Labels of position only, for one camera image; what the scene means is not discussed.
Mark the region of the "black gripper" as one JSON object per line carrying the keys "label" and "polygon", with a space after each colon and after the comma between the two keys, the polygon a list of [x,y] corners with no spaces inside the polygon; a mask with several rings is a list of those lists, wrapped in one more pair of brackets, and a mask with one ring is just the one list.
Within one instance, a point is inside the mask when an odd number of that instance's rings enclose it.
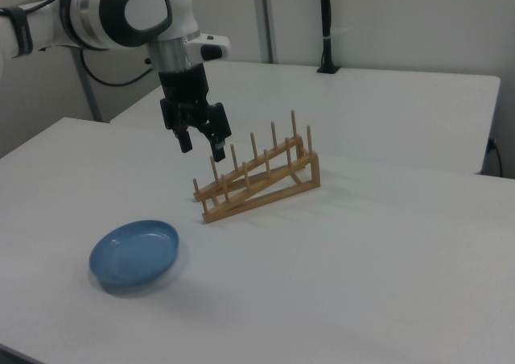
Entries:
{"label": "black gripper", "polygon": [[160,72],[164,92],[160,100],[165,127],[172,130],[180,150],[192,150],[189,127],[196,128],[208,139],[215,162],[225,158],[225,139],[231,134],[223,104],[210,104],[207,100],[208,81],[204,66],[195,66],[182,72]]}

